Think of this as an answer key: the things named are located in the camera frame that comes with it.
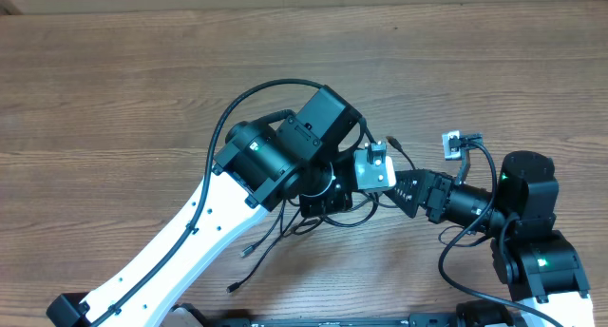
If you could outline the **black USB cable long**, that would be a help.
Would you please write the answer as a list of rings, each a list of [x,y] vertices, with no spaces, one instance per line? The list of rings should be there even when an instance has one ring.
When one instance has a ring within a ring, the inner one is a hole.
[[[408,163],[410,165],[410,168],[412,170],[415,170],[416,166],[414,165],[414,162],[409,157],[409,155],[405,152],[404,148],[399,143],[399,141],[396,138],[394,138],[393,136],[387,136],[386,139],[387,139],[388,144],[390,144],[394,149],[396,149],[399,153],[401,153],[406,158],[406,160],[408,161]],[[362,201],[362,205],[364,205],[368,202],[372,202],[377,207],[384,207],[384,208],[388,208],[388,209],[396,208],[396,205],[388,205],[388,204],[380,203],[380,194],[364,194],[364,197],[365,197],[365,199]]]

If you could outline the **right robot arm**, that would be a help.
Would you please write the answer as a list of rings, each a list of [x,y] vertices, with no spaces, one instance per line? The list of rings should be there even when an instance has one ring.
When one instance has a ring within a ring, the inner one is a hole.
[[[493,267],[519,308],[506,300],[472,291],[472,301],[440,317],[445,326],[592,326],[590,285],[574,246],[555,229],[559,184],[551,159],[532,151],[511,152],[500,170],[492,169],[494,187],[466,184],[466,150],[457,176],[427,169],[399,171],[387,193],[409,217],[424,209],[429,221],[450,221],[481,241],[490,241]]]

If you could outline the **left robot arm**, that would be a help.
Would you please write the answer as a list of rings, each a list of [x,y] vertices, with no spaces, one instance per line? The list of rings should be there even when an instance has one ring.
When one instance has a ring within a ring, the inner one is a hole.
[[[339,146],[361,113],[330,87],[312,83],[299,111],[282,109],[220,132],[232,111],[273,80],[239,95],[220,116],[203,178],[191,200],[112,279],[88,293],[64,293],[47,308],[56,326],[158,326],[215,258],[285,200],[329,191]]]

